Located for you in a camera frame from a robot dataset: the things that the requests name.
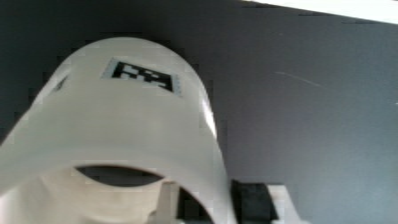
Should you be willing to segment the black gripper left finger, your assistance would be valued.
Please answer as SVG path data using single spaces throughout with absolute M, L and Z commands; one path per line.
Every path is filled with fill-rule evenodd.
M 156 209 L 147 218 L 147 224 L 184 224 L 177 218 L 179 185 L 167 181 L 161 184 Z

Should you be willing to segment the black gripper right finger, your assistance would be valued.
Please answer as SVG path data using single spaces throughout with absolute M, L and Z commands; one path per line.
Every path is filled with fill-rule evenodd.
M 231 199 L 238 224 L 309 224 L 282 184 L 232 180 Z

